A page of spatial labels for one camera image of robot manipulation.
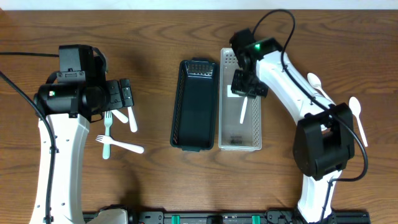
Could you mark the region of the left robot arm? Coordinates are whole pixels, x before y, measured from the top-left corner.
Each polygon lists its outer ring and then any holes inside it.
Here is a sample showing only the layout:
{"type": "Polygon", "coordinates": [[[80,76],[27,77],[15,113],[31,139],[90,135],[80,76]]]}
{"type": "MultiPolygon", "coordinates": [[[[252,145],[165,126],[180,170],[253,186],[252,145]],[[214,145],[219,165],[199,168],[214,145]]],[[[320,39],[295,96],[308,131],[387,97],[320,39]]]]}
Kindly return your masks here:
{"type": "Polygon", "coordinates": [[[81,175],[92,117],[134,106],[128,79],[106,79],[98,48],[61,45],[58,51],[59,70],[34,95],[41,150],[31,223],[84,223],[81,175]]]}

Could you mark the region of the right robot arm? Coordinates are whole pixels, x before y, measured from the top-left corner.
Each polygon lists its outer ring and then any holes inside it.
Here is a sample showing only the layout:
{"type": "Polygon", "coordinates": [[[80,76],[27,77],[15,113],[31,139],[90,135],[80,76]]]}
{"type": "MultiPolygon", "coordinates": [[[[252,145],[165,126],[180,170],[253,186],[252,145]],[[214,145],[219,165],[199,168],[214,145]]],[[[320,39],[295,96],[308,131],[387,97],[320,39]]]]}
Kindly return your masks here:
{"type": "Polygon", "coordinates": [[[256,40],[252,31],[244,29],[229,43],[239,65],[231,91],[256,98],[272,90],[296,124],[293,155],[303,173],[297,205],[301,221],[325,221],[331,216],[334,184],[354,156],[349,106],[337,105],[311,87],[274,38],[256,40]]]}

